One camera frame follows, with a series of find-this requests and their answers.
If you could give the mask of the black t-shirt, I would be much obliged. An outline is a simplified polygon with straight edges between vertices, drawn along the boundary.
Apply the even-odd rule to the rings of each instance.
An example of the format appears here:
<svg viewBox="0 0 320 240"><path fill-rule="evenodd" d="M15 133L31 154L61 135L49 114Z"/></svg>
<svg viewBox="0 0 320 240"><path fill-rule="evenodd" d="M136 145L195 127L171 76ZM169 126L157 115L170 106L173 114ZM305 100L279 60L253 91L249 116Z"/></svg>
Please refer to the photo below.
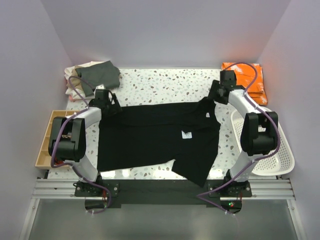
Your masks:
<svg viewBox="0 0 320 240"><path fill-rule="evenodd" d="M172 171L203 187L218 155L216 104L198 102L126 106L99 123L100 172L173 161Z"/></svg>

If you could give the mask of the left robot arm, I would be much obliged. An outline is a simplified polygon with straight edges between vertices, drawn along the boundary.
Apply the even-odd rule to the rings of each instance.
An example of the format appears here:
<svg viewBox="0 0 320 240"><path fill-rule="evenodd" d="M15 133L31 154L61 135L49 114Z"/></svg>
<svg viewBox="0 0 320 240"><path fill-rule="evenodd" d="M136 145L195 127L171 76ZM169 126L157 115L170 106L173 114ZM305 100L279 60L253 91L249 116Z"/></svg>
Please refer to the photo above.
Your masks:
<svg viewBox="0 0 320 240"><path fill-rule="evenodd" d="M121 111L115 93L97 89L84 109L68 116L55 117L48 143L50 166L54 169L69 166L81 182L87 183L86 191L92 196L99 196L104 184L97 180L99 171L86 155L86 129Z"/></svg>

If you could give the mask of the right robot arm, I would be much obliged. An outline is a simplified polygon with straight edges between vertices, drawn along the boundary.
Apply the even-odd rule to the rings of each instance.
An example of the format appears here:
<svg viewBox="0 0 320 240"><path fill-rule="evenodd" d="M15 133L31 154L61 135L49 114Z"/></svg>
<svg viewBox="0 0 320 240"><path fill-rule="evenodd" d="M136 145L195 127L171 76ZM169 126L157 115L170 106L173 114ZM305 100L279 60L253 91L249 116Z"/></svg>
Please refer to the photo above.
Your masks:
<svg viewBox="0 0 320 240"><path fill-rule="evenodd" d="M223 192L233 197L241 190L240 183L249 179L258 161L278 151L278 115L274 111L266 112L260 108L245 88L237 85L233 70L220 71L220 79L212 82L208 99L232 105L244 119L240 135L241 152L233 167L228 170L231 179L222 185Z"/></svg>

